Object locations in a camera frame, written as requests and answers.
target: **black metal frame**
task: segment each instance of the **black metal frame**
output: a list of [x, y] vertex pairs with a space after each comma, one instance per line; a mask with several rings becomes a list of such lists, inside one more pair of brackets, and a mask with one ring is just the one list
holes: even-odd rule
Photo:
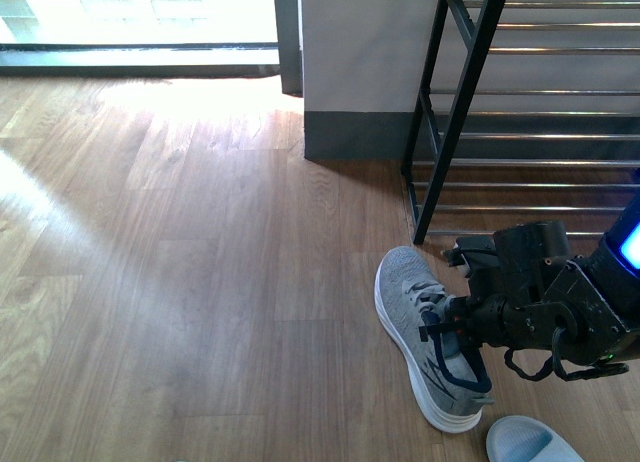
[[[411, 120], [409, 138], [402, 162], [402, 174], [405, 177], [411, 206], [413, 207], [415, 224], [415, 232], [413, 235], [414, 244], [422, 244], [426, 237], [429, 223], [431, 222], [447, 172], [449, 171], [449, 166], [451, 165], [451, 160], [469, 112], [471, 100], [473, 99], [478, 79], [480, 78], [484, 62], [489, 53], [491, 41], [493, 40], [493, 35], [496, 31], [505, 2], [506, 0], [484, 0], [478, 22], [474, 25], [462, 0], [438, 0], [418, 99]], [[467, 57], [460, 76], [451, 112], [449, 113], [444, 135], [440, 138], [436, 126], [436, 116], [430, 100], [430, 87], [444, 24], [449, 10], [451, 10], [460, 34], [462, 35], [462, 39], [467, 46]], [[431, 175], [427, 195], [424, 198], [422, 207], [418, 209], [411, 168], [418, 134], [425, 116], [428, 124], [430, 146], [435, 159], [435, 167]]]

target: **light blue slipper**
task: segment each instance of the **light blue slipper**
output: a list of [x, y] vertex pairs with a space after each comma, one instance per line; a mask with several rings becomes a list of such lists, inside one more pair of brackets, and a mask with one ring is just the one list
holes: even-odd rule
[[523, 415], [498, 420], [487, 434], [491, 462], [584, 462], [550, 427]]

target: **chrome bar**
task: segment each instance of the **chrome bar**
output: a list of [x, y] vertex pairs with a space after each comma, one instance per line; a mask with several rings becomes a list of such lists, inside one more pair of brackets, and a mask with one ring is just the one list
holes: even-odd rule
[[618, 140], [640, 141], [640, 134], [500, 134], [463, 133], [464, 140]]
[[637, 30], [637, 22], [585, 22], [585, 23], [500, 23], [498, 30]]
[[[455, 89], [431, 89], [432, 95], [455, 95]], [[476, 90], [475, 95], [573, 95], [573, 96], [614, 96], [638, 97], [640, 90]]]
[[586, 212], [591, 214], [612, 214], [622, 212], [624, 207], [561, 207], [537, 205], [438, 205], [440, 212]]
[[[448, 112], [437, 111], [436, 115], [446, 116]], [[506, 111], [506, 110], [478, 110], [469, 112], [469, 116], [475, 117], [640, 117], [640, 113], [613, 112], [613, 111]]]
[[[414, 187], [429, 187], [429, 182], [414, 182]], [[448, 189], [584, 189], [584, 190], [636, 190], [640, 184], [560, 184], [526, 182], [445, 182]]]
[[494, 55], [640, 55], [640, 47], [491, 47]]
[[[416, 167], [433, 167], [432, 160], [417, 160]], [[451, 161], [453, 167], [573, 167], [576, 169], [637, 169], [638, 160], [530, 160], [530, 159], [457, 159]]]
[[[429, 229], [427, 237], [445, 237], [445, 236], [458, 236], [465, 237], [469, 235], [493, 235], [495, 231], [492, 230], [456, 230], [456, 229]], [[567, 232], [568, 237], [602, 237], [603, 232]]]
[[[468, 9], [482, 8], [482, 0], [465, 0]], [[504, 5], [505, 9], [640, 9], [640, 2], [629, 1], [558, 1], [558, 2], [509, 2]]]

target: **sneaker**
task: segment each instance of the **sneaker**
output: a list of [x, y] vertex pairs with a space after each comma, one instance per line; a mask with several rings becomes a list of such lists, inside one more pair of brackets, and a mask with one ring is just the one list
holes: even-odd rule
[[391, 250], [378, 267], [376, 311], [407, 361], [418, 405], [431, 425], [460, 433], [475, 427], [493, 400], [478, 351], [461, 353], [452, 332], [420, 339], [419, 327], [444, 321], [452, 298], [410, 247]]

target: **white shoe sole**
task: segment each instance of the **white shoe sole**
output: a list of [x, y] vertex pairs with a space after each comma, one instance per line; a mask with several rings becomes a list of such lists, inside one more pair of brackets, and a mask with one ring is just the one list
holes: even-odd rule
[[420, 410], [422, 411], [424, 417], [436, 429], [451, 434], [459, 434], [473, 429], [482, 418], [482, 409], [474, 415], [452, 415], [448, 414], [440, 407], [438, 407], [436, 402], [431, 397], [429, 389], [427, 388], [427, 384], [422, 378], [422, 372], [420, 371], [418, 363], [413, 358], [409, 347], [407, 347], [407, 345], [404, 343], [404, 340], [402, 340], [402, 337], [400, 337], [400, 334], [396, 330], [395, 326], [391, 323], [391, 320], [387, 315], [387, 311], [385, 310], [382, 303], [382, 296], [380, 295], [380, 267], [378, 267], [378, 272], [376, 273], [375, 300], [376, 312], [378, 313], [378, 317], [382, 322], [382, 326], [391, 336], [394, 342], [398, 344], [398, 347], [400, 347], [400, 350], [402, 351], [402, 355], [404, 355], [404, 358], [407, 361], [411, 387], [413, 388], [413, 393], [416, 397], [416, 401], [418, 402], [418, 406], [420, 407]]

